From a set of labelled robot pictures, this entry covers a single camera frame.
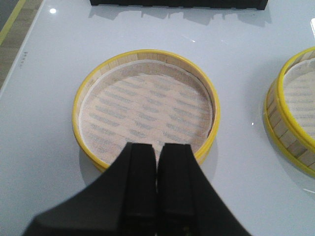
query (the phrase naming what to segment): white countertop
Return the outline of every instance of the white countertop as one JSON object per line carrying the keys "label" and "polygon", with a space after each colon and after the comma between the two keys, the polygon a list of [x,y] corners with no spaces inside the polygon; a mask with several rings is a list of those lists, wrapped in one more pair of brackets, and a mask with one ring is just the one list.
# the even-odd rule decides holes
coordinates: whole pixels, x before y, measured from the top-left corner
{"label": "white countertop", "polygon": [[314,0],[269,0],[264,11],[44,0],[0,93],[0,235],[19,236],[100,175],[71,124],[89,72],[123,52],[161,49],[196,63],[218,92],[220,127],[202,169],[237,219],[253,236],[314,236],[315,178],[262,122],[280,68],[315,43],[313,18]]}

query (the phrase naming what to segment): yellow floor stripe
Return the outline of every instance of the yellow floor stripe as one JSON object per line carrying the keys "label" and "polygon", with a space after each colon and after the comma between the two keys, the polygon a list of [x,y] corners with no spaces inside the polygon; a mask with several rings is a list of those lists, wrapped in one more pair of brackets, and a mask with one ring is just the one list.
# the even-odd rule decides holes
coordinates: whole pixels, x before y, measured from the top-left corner
{"label": "yellow floor stripe", "polygon": [[3,26],[2,30],[0,31],[0,46],[2,42],[4,41],[6,35],[9,33],[16,17],[19,15],[24,3],[26,0],[19,0],[17,4],[15,5],[15,8],[13,9],[9,19],[6,21],[5,25]]}

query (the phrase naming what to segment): glossy white surface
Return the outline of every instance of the glossy white surface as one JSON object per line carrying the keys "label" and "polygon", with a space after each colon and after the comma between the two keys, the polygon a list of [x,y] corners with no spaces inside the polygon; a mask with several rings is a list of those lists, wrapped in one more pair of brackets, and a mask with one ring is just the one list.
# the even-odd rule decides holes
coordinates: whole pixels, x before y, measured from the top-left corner
{"label": "glossy white surface", "polygon": [[0,235],[20,235],[99,175],[72,133],[74,95],[101,62],[152,48],[190,59],[217,89],[221,123],[202,169],[238,220],[253,236],[313,236],[315,178],[268,139],[262,103],[282,65],[314,45],[314,10],[313,0],[265,11],[44,0],[0,94]]}

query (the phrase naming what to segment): wooden floor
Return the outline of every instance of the wooden floor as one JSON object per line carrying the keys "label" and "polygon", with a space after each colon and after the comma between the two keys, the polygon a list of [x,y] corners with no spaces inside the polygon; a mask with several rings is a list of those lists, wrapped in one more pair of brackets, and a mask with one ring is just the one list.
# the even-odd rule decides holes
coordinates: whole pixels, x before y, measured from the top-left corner
{"label": "wooden floor", "polygon": [[14,62],[42,0],[26,0],[0,46],[0,88]]}

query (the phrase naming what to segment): bamboo steamer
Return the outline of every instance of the bamboo steamer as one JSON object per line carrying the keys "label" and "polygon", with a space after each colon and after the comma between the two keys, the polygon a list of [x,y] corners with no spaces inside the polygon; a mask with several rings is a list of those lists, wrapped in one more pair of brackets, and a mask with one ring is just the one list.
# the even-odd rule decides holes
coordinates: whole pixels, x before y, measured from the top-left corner
{"label": "bamboo steamer", "polygon": [[315,177],[315,47],[283,66],[267,93],[264,120],[286,157]]}
{"label": "bamboo steamer", "polygon": [[96,67],[74,99],[78,144],[101,171],[126,142],[191,144],[199,163],[218,130],[220,106],[206,76],[189,60],[166,51],[137,50]]}

